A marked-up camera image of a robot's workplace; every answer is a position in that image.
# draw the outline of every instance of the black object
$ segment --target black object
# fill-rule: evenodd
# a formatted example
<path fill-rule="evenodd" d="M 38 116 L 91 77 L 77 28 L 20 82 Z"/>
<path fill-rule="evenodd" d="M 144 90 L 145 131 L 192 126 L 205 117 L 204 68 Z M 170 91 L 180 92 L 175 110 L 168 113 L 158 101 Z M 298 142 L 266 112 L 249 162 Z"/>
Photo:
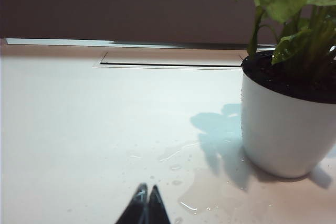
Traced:
<path fill-rule="evenodd" d="M 170 224 L 157 186 L 147 203 L 147 185 L 140 184 L 116 224 Z"/>

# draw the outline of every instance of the dark wall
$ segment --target dark wall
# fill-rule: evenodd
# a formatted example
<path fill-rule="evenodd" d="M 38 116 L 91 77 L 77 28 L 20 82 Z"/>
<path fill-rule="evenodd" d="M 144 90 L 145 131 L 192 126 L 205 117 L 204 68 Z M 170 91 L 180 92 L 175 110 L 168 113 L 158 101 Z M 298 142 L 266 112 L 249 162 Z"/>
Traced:
<path fill-rule="evenodd" d="M 1 0 L 2 38 L 248 42 L 252 0 Z M 269 32 L 260 42 L 273 42 Z"/>

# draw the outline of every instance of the dark soil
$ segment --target dark soil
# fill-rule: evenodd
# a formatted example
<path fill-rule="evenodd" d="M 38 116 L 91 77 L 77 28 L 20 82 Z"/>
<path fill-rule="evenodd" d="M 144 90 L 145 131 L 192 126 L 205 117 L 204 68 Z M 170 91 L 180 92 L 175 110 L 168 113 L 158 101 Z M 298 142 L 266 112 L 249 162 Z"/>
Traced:
<path fill-rule="evenodd" d="M 281 63 L 272 66 L 272 53 L 273 51 L 263 51 L 256 53 L 253 60 L 245 58 L 241 64 L 244 73 L 261 86 L 289 97 L 336 104 L 336 69 L 315 85 L 291 80 L 286 76 Z"/>

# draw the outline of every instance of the white table surface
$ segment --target white table surface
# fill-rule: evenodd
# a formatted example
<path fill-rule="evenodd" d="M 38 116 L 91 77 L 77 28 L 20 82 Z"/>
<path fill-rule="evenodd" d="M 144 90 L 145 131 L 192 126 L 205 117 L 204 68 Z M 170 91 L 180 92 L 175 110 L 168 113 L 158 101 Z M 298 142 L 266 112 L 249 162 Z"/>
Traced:
<path fill-rule="evenodd" d="M 299 181 L 244 156 L 241 70 L 93 67 L 107 50 L 2 46 L 1 223 L 114 223 L 142 182 L 171 223 L 336 223 L 336 148 Z"/>

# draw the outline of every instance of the white flower pot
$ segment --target white flower pot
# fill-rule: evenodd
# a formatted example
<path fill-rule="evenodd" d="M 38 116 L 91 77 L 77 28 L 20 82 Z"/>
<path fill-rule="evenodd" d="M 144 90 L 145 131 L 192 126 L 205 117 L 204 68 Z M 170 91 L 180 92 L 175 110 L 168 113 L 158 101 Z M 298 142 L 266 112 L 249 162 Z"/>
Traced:
<path fill-rule="evenodd" d="M 241 130 L 247 156 L 284 178 L 310 172 L 336 141 L 336 104 L 292 98 L 244 74 Z"/>

